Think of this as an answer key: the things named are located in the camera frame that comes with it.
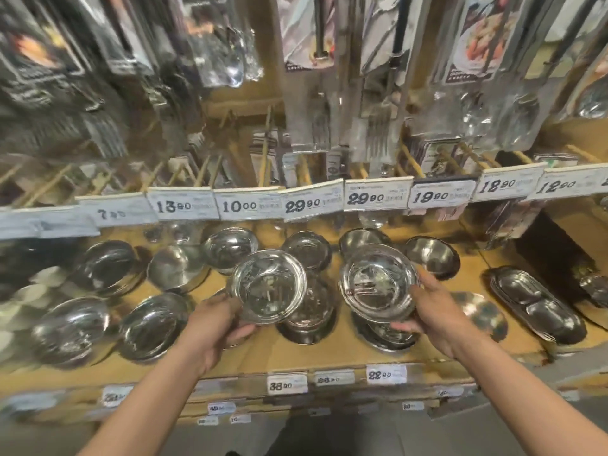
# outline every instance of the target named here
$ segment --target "person's right hand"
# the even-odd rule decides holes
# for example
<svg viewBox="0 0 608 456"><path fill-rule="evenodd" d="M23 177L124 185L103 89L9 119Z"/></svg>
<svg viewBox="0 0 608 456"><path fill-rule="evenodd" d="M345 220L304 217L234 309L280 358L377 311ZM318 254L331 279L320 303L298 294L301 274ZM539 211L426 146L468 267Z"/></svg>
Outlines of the person's right hand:
<svg viewBox="0 0 608 456"><path fill-rule="evenodd" d="M413 285L410 295L416 303L416 316L406 322L392 322L394 329L425 333L443 354L456 358L459 342L484 336L471 322L452 295L437 279L423 268L418 268L424 288Z"/></svg>

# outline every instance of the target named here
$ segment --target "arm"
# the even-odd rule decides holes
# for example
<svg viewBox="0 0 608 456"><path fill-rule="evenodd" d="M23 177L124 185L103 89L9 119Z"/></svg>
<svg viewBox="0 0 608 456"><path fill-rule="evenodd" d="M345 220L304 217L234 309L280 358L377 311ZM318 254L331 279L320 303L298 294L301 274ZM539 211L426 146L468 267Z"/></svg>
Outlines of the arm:
<svg viewBox="0 0 608 456"><path fill-rule="evenodd" d="M427 333L460 361L528 455L605 454L608 435L479 331L432 275L420 274L425 288L411 291L419 320L393 328Z"/></svg>
<svg viewBox="0 0 608 456"><path fill-rule="evenodd" d="M140 456L160 451L199 377L218 362L223 341L249 335L246 325L226 334L239 302L214 297L190 315L186 329L102 425L79 456Z"/></svg>

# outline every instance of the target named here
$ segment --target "hand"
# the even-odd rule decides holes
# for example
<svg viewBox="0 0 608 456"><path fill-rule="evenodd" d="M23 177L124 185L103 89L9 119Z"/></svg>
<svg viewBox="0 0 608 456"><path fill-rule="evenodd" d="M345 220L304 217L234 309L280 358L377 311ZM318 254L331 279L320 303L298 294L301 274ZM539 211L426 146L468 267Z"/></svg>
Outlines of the hand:
<svg viewBox="0 0 608 456"><path fill-rule="evenodd" d="M413 285L410 295L416 303L414 319L406 322L392 322L394 329L425 333L437 350L451 358L456 358L458 343L471 337L483 336L460 307L452 295L437 279L423 268L418 268L424 289Z"/></svg>
<svg viewBox="0 0 608 456"><path fill-rule="evenodd" d="M200 362L201 375L217 365L226 345L254 332L255 325L238 325L235 317L240 311L238 299L219 294L201 302L190 314L176 346Z"/></svg>

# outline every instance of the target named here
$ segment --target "forearm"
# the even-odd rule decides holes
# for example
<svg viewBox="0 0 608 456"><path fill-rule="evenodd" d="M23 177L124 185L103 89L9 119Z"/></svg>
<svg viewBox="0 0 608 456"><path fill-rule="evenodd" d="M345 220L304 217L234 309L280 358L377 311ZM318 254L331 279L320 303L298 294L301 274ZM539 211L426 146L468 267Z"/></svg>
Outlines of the forearm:
<svg viewBox="0 0 608 456"><path fill-rule="evenodd" d="M529 455L605 454L608 435L487 336L460 337L455 355Z"/></svg>
<svg viewBox="0 0 608 456"><path fill-rule="evenodd" d="M118 406L80 456L150 456L160 449L190 396L200 362L170 349Z"/></svg>

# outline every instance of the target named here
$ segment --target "person's left hand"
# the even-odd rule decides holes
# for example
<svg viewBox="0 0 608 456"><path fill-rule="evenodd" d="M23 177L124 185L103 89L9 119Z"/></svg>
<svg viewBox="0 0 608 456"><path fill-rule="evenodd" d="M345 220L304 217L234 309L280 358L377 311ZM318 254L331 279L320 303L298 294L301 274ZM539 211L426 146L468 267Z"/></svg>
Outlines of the person's left hand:
<svg viewBox="0 0 608 456"><path fill-rule="evenodd" d="M255 325L236 326L240 311L238 299L219 294L201 302L190 314L176 347L200 362L201 375L217 365L224 347L254 332Z"/></svg>

